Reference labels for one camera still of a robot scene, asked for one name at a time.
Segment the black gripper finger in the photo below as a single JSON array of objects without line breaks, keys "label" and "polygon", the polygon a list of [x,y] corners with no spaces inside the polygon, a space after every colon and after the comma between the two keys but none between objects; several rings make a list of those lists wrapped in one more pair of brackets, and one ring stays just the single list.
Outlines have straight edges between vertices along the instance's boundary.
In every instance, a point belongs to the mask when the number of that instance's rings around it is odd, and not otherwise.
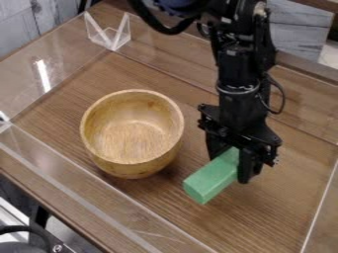
[{"label": "black gripper finger", "polygon": [[231,145],[226,142],[226,136],[226,132],[208,132],[206,134],[206,146],[210,159],[216,158],[231,148]]},{"label": "black gripper finger", "polygon": [[263,169],[262,156],[257,146],[247,146],[239,151],[238,182],[247,184]]}]

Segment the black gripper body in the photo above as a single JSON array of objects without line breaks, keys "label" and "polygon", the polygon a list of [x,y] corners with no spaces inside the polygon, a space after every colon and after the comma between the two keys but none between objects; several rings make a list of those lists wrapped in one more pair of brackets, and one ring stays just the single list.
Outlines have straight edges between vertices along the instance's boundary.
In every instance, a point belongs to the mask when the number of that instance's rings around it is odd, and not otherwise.
[{"label": "black gripper body", "polygon": [[267,125],[269,113],[279,114],[270,108],[271,87],[251,86],[244,90],[218,88],[219,104],[200,104],[198,127],[208,132],[226,132],[226,142],[239,149],[257,146],[263,165],[277,164],[282,139]]}]

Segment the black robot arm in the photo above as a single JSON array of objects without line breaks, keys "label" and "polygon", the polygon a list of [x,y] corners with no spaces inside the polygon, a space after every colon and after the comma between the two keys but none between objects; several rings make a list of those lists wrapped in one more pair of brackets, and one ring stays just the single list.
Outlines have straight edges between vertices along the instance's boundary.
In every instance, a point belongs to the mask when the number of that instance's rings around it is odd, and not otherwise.
[{"label": "black robot arm", "polygon": [[282,85],[270,75],[277,65],[267,0],[152,0],[180,21],[166,26],[143,0],[127,0],[146,24],[175,36],[190,26],[208,39],[218,67],[215,105],[198,106],[198,126],[206,132],[207,151],[216,157],[239,149],[238,181],[250,182],[266,165],[277,164],[282,138],[269,127],[271,89]]}]

